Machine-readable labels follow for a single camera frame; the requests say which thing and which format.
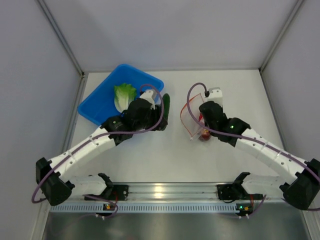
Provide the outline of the fake green lettuce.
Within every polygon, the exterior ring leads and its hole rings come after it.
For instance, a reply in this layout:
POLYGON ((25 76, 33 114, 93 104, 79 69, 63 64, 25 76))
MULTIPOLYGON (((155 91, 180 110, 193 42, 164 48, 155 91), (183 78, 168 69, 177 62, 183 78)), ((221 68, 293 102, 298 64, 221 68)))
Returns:
POLYGON ((114 105, 116 110, 120 113, 127 110, 136 96, 137 89, 131 84, 122 83, 114 86, 114 105))

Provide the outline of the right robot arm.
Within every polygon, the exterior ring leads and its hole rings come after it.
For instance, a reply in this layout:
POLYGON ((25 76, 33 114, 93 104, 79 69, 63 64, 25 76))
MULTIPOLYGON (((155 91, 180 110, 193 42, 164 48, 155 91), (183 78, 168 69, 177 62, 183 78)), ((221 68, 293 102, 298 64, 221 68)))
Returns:
POLYGON ((308 210, 320 191, 320 162, 296 157, 278 148, 259 135, 239 118, 228 118, 223 108, 214 101, 200 105, 205 126, 221 142, 242 150, 277 173, 261 176, 242 172, 233 182, 233 192, 240 199, 248 195, 282 198, 299 210, 308 210))

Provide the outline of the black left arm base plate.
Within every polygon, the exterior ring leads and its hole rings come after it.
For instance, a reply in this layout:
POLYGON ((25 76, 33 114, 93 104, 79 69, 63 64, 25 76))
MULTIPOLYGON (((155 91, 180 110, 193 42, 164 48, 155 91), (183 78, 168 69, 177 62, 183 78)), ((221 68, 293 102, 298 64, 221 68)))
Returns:
POLYGON ((90 194, 90 197, 98 197, 108 201, 125 201, 129 194, 129 186, 126 184, 115 184, 108 186, 100 195, 90 194))

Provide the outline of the fake green cucumber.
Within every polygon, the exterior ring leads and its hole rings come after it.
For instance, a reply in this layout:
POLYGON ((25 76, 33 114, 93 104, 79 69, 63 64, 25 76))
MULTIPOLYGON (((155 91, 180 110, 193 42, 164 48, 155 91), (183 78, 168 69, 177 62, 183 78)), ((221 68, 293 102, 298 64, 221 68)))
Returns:
POLYGON ((168 121, 169 118, 169 112, 170 112, 170 95, 168 93, 165 93, 162 96, 162 102, 163 102, 163 120, 168 121))

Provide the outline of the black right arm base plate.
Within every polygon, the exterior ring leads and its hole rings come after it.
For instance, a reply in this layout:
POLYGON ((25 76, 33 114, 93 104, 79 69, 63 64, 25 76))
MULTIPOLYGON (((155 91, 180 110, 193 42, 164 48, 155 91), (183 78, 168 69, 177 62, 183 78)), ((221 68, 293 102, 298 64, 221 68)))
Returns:
POLYGON ((224 202, 234 202, 237 200, 250 200, 250 195, 241 185, 236 184, 218 184, 217 195, 218 199, 224 202))

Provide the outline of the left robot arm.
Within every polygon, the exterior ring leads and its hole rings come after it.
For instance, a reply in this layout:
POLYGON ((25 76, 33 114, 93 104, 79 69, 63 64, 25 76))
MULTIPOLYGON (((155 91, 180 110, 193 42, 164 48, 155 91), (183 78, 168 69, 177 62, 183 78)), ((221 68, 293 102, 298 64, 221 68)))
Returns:
POLYGON ((57 206, 68 200, 84 196, 87 201, 108 200, 114 184, 104 173, 75 177, 81 167, 133 135, 149 131, 164 131, 168 125, 170 96, 165 94, 161 104, 152 105, 137 98, 122 114, 109 117, 94 133, 59 156, 44 157, 36 164, 36 183, 45 200, 57 206))

